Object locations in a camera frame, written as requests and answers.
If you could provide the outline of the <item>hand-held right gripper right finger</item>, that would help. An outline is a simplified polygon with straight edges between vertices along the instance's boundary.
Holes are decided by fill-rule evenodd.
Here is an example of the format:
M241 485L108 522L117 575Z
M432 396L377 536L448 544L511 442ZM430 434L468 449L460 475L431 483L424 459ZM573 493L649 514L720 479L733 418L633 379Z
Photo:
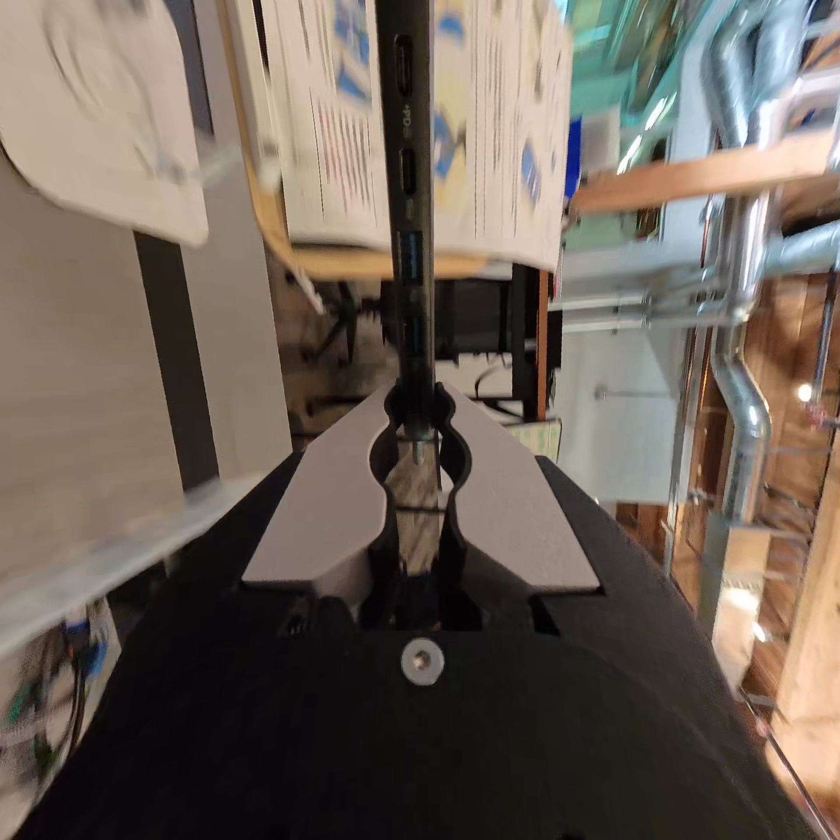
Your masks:
M537 456L462 392L437 387L452 488L437 554L444 626L538 626L543 600L602 593Z

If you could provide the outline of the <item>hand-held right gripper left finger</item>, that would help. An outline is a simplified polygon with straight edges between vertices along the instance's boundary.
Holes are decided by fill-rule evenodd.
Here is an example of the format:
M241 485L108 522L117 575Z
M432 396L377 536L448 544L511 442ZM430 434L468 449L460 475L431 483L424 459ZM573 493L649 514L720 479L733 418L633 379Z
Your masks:
M384 385L303 452L244 572L249 588L340 599L385 620L402 576L393 494L399 392Z

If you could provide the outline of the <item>slim black usb hub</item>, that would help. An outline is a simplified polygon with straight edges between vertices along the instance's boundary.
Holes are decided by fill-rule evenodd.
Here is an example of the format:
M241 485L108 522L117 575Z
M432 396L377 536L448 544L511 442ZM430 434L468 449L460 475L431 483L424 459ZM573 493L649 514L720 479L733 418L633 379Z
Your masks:
M434 435L433 3L374 4L404 430Z

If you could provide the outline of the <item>printed instruction sheet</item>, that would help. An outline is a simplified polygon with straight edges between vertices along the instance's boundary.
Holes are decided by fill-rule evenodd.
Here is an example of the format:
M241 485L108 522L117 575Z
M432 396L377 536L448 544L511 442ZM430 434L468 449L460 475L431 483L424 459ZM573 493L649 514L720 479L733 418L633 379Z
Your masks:
M285 228L301 246L389 246L376 12L409 2L261 2ZM555 2L433 2L434 245L553 270L573 39Z

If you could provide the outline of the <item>white stand base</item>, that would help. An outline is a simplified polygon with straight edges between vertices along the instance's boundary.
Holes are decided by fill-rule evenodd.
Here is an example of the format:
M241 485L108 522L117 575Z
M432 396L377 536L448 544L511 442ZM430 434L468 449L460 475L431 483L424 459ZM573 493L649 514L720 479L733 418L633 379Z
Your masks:
M2 1L2 152L59 207L200 248L241 162L210 113L194 2Z

